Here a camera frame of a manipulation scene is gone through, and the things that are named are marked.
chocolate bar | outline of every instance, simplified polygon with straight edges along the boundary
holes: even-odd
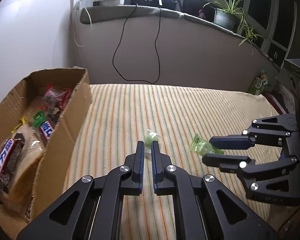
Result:
[[[21,133],[14,138],[6,140],[0,152],[0,189],[8,193],[8,184],[14,172],[18,156],[25,145],[25,139]]]
[[[41,139],[44,145],[47,145],[48,139],[50,138],[55,124],[54,122],[48,117],[45,116],[43,111],[37,112],[34,117],[34,127],[39,131]]]

potted plant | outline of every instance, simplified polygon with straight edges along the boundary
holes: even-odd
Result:
[[[253,54],[253,44],[252,43],[256,43],[256,39],[258,37],[262,37],[262,36],[259,34],[253,33],[253,26],[249,26],[245,19],[242,19],[242,20],[243,20],[242,27],[243,27],[245,38],[240,42],[239,46],[242,43],[244,43],[245,41],[249,42],[252,46],[252,53],[251,53],[251,55],[252,55]]]
[[[224,0],[225,5],[213,1],[206,3],[203,8],[208,4],[215,4],[220,7],[215,9],[214,23],[236,33],[239,24],[241,24],[244,19],[243,9],[237,7],[241,1],[242,0]]]

cardboard box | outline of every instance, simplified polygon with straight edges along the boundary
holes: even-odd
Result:
[[[82,68],[60,68],[33,72],[21,80],[0,104],[1,144],[19,123],[30,102],[37,95],[42,95],[48,84],[71,88],[73,91],[36,172],[31,219],[62,194],[74,143],[91,103],[88,71]],[[0,226],[11,239],[16,239],[26,225],[20,215],[0,205]]]

white cord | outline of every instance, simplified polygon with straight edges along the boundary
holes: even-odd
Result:
[[[90,14],[87,10],[87,7],[86,7],[86,0],[84,0],[84,9],[86,10],[88,16],[89,16],[89,20],[90,20],[90,26],[91,26],[91,31],[92,31],[92,20],[91,20],[91,17],[90,17]]]
[[[75,44],[78,47],[82,48],[82,47],[84,47],[86,45],[79,45],[78,42],[77,42],[77,37],[76,37],[77,36],[77,27],[76,27],[75,19],[73,19],[73,15],[74,15],[74,11],[75,11],[75,6],[72,7],[71,5],[72,5],[72,0],[70,0],[70,25],[71,25],[71,28],[72,28],[73,34],[74,34],[74,42],[75,42]],[[86,8],[86,0],[84,0],[84,9],[88,13],[88,16],[89,16],[89,19],[90,19],[90,23],[91,23],[91,30],[92,30],[92,21],[91,21],[90,14],[89,14],[89,12],[88,12],[88,10]]]

bed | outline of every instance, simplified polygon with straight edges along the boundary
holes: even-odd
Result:
[[[124,163],[135,152],[147,129],[156,131],[162,153],[189,174],[213,174],[274,229],[294,212],[293,207],[247,200],[235,174],[207,167],[189,151],[195,133],[212,136],[240,134],[251,120],[277,115],[262,95],[162,85],[91,85],[92,104],[77,138],[64,190],[84,175],[100,177]],[[280,148],[256,145],[247,151],[226,154],[248,155],[256,163],[278,160]],[[150,149],[146,148],[143,193],[124,199],[121,239],[176,239],[171,196],[153,191]]]

